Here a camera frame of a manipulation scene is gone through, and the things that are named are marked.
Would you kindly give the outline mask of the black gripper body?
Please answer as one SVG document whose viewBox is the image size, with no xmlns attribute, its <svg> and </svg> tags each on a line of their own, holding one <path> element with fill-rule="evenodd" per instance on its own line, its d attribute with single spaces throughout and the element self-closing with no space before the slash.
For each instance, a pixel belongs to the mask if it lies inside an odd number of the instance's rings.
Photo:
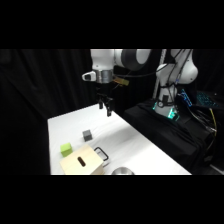
<svg viewBox="0 0 224 224">
<path fill-rule="evenodd" d="M 112 84 L 96 84 L 97 98 L 100 99 L 103 103 L 106 103 L 112 94 Z"/>
</svg>

